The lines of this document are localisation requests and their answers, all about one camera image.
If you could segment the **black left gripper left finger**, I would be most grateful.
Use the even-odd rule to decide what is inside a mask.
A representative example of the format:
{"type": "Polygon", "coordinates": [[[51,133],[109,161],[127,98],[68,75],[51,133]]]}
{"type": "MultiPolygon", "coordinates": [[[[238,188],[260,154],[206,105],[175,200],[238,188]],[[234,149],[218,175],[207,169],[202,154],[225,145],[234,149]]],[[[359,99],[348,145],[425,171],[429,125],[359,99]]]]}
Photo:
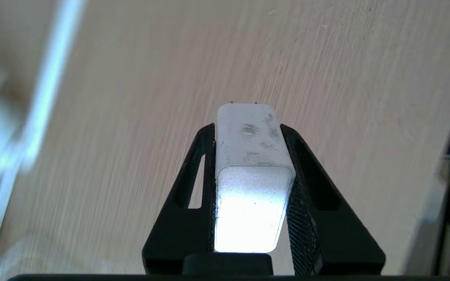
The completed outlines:
{"type": "Polygon", "coordinates": [[[142,249],[145,272],[182,274],[187,256],[214,251],[216,223],[215,124],[195,135],[179,173],[142,249]],[[189,208],[201,159],[205,158],[200,208],[189,208]]]}

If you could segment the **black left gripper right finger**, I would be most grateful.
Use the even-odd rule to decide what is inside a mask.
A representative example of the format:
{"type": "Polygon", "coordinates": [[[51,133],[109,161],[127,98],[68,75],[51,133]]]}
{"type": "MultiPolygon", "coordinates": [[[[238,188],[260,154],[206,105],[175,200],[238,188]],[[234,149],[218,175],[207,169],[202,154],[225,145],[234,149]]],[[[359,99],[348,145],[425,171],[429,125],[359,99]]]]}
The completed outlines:
{"type": "Polygon", "coordinates": [[[384,251],[302,136],[280,128],[296,173],[286,209],[295,275],[379,276],[384,251]]]}

